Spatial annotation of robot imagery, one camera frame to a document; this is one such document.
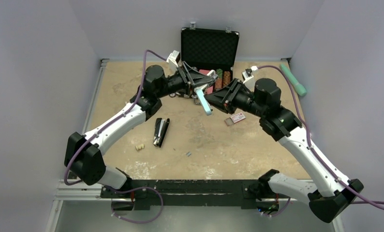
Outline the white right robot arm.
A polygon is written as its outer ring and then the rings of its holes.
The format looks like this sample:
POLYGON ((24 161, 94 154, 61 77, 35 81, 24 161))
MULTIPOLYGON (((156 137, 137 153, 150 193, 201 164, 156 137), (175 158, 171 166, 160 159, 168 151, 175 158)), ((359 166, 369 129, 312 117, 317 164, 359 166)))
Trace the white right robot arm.
POLYGON ((232 114, 236 109, 259 117, 263 131, 288 150, 312 178, 312 183, 288 177, 271 169, 248 188, 258 199, 283 194, 309 206, 313 214, 330 223, 356 198, 364 186, 350 179, 307 142, 306 128, 294 113, 281 105, 281 89, 269 78, 261 78, 250 91, 239 80, 205 96, 218 110, 232 114))

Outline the black stapler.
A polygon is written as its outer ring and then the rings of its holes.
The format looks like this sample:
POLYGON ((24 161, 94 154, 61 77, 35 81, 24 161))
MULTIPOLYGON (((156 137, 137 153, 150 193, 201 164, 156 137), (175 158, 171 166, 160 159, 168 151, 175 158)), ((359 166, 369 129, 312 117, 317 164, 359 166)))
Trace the black stapler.
POLYGON ((155 147, 161 147, 166 136, 170 119, 157 118, 154 127, 153 145, 155 147))

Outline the light blue stapler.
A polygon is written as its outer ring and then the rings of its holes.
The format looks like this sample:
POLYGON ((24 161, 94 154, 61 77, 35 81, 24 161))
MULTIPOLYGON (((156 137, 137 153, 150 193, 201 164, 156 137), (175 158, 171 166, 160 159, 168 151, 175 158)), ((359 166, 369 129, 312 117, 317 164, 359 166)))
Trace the light blue stapler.
POLYGON ((201 88, 196 88, 195 90, 195 93, 197 95, 197 98, 199 99, 200 103, 201 103, 201 106, 203 107, 204 109, 204 112, 207 116, 209 115, 212 115, 212 110, 210 108, 210 105, 209 103, 207 102, 207 100, 205 99, 205 94, 204 94, 204 91, 201 89, 201 88))

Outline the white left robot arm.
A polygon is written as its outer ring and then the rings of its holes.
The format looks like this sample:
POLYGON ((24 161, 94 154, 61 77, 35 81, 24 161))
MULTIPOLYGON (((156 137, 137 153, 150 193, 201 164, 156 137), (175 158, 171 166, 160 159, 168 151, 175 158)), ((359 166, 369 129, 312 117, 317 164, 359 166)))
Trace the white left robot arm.
POLYGON ((160 65, 144 67, 137 93, 122 110, 84 134, 74 132, 69 136, 64 160, 67 171, 77 175, 76 183, 107 185, 118 197, 127 197, 131 193, 129 176, 107 166, 103 155, 126 133, 156 114, 162 106, 161 98, 187 90, 204 97, 205 89, 216 79, 215 70, 204 74, 186 63, 176 65, 171 76, 165 76, 160 65))

